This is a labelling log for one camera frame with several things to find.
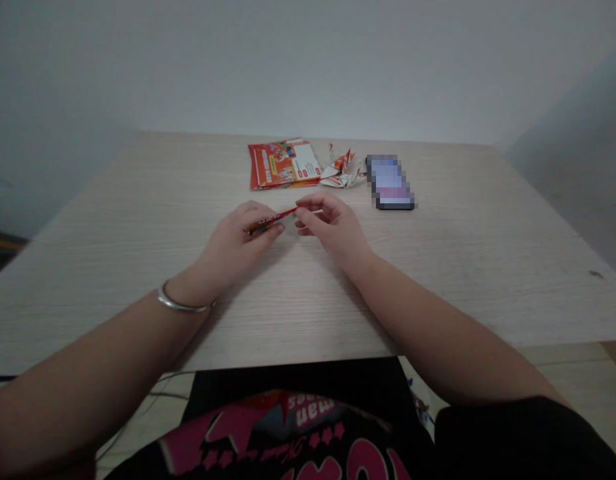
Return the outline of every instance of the left hand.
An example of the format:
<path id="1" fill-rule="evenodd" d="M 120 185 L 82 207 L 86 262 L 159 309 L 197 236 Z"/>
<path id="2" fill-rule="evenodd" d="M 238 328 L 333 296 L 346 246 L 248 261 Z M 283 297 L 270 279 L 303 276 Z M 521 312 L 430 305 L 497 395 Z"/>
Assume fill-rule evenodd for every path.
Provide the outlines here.
<path id="1" fill-rule="evenodd" d="M 256 201 L 242 203 L 219 222 L 196 262 L 168 282 L 166 294 L 182 305 L 210 304 L 250 270 L 282 234 L 280 223 L 256 238 L 247 233 L 254 222 L 275 213 Z"/>

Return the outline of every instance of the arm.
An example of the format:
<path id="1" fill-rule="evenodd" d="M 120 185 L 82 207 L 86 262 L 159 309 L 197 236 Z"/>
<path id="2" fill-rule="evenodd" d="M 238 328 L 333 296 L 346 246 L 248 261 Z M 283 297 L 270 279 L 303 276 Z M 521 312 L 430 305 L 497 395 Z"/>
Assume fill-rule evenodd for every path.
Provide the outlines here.
<path id="1" fill-rule="evenodd" d="M 166 294 L 183 305 L 210 304 L 281 234 L 281 225 L 256 239 L 245 232 L 272 214 L 256 202 L 240 205 L 198 260 L 168 282 Z M 206 316 L 169 309 L 150 292 L 2 388 L 0 476 L 58 473 L 92 461 Z"/>
<path id="2" fill-rule="evenodd" d="M 376 256 L 352 210 L 316 193 L 298 200 L 300 235 L 314 235 L 424 381 L 453 405 L 542 395 L 568 403 L 521 354 L 493 332 Z"/>

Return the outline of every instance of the finger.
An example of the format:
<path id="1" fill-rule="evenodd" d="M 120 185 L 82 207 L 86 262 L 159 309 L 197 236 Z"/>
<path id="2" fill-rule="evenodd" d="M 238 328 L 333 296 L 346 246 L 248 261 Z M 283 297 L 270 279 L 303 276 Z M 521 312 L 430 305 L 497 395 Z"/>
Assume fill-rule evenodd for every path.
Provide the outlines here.
<path id="1" fill-rule="evenodd" d="M 320 234 L 326 233 L 328 229 L 332 228 L 324 220 L 305 208 L 298 208 L 295 213 L 306 228 L 309 228 L 316 236 L 320 236 Z"/>
<path id="2" fill-rule="evenodd" d="M 315 192 L 297 200 L 296 204 L 305 204 L 306 209 L 310 211 L 323 209 L 324 211 L 340 211 L 348 209 L 343 200 L 328 192 Z"/>
<path id="3" fill-rule="evenodd" d="M 328 223 L 328 217 L 326 216 L 326 214 L 324 212 L 317 212 L 315 214 L 315 216 L 319 219 L 321 219 L 322 221 Z M 306 225 L 303 224 L 303 222 L 301 220 L 297 220 L 295 222 L 295 226 L 297 228 L 306 228 Z"/>
<path id="4" fill-rule="evenodd" d="M 315 234 L 310 231 L 310 229 L 301 229 L 297 230 L 297 234 L 300 237 L 314 237 Z"/>
<path id="5" fill-rule="evenodd" d="M 248 200 L 247 202 L 244 202 L 240 206 L 238 206 L 235 209 L 235 211 L 238 213 L 246 213 L 250 210 L 258 210 L 262 208 L 269 208 L 269 207 L 267 205 L 264 205 L 263 203 L 259 203 L 254 200 Z"/>
<path id="6" fill-rule="evenodd" d="M 274 210 L 263 205 L 255 210 L 248 210 L 247 212 L 238 215 L 237 221 L 239 222 L 240 228 L 246 231 L 252 224 L 265 220 L 268 217 L 272 217 L 275 214 L 276 212 Z"/>
<path id="7" fill-rule="evenodd" d="M 273 242 L 283 233 L 284 230 L 285 228 L 282 223 L 276 223 L 263 232 L 260 236 L 244 245 L 244 248 L 253 250 L 256 255 L 261 255 L 268 250 L 268 248 L 270 248 Z"/>

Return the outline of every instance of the table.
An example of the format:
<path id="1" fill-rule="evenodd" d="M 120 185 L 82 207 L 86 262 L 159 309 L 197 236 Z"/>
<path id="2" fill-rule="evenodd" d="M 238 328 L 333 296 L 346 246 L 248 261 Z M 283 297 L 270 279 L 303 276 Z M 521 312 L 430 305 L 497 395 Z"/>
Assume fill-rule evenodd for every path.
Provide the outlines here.
<path id="1" fill-rule="evenodd" d="M 237 204 L 280 211 L 312 191 L 248 190 L 247 145 L 274 139 L 140 133 L 128 142 L 0 274 L 0 375 L 24 371 L 187 266 Z M 398 154 L 418 209 L 378 211 L 365 183 L 329 191 L 352 206 L 378 254 L 508 342 L 616 339 L 616 274 L 493 147 L 310 140 L 322 163 L 330 141 L 338 154 Z M 318 240 L 294 230 L 219 299 L 178 367 L 397 353 Z"/>

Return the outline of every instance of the forearm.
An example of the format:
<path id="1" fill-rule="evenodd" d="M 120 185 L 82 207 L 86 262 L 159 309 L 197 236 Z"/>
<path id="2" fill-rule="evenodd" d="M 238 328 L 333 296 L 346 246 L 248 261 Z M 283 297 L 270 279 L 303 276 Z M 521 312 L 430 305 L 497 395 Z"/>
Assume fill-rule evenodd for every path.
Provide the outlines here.
<path id="1" fill-rule="evenodd" d="M 412 366 L 442 399 L 479 405 L 543 395 L 567 405 L 521 354 L 493 332 L 372 256 L 353 281 L 402 348 Z"/>
<path id="2" fill-rule="evenodd" d="M 0 475 L 94 454 L 201 326 L 150 292 L 0 390 Z"/>

